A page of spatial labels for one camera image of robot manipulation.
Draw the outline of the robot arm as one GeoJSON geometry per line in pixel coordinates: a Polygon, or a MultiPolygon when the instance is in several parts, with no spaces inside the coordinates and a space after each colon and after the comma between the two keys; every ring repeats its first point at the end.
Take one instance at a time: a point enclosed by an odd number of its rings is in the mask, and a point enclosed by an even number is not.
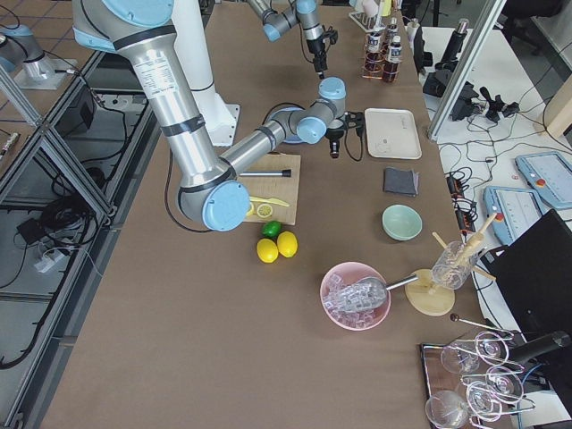
{"type": "Polygon", "coordinates": [[[315,144],[343,118],[346,88],[322,77],[307,109],[279,112],[221,155],[207,131],[205,107],[190,79],[209,67],[196,1],[75,1],[78,44],[126,58],[181,169],[178,208],[211,231],[230,231],[247,216],[247,188],[237,177],[286,139],[315,144]]]}
{"type": "Polygon", "coordinates": [[[307,60],[313,64],[318,78],[325,78],[328,70],[327,52],[330,46],[337,43],[338,31],[333,27],[326,28],[321,23],[316,1],[292,1],[282,12],[273,9],[268,1],[248,0],[247,4],[262,22],[263,31],[271,42],[299,26],[307,49],[313,56],[312,60],[307,60]]]}

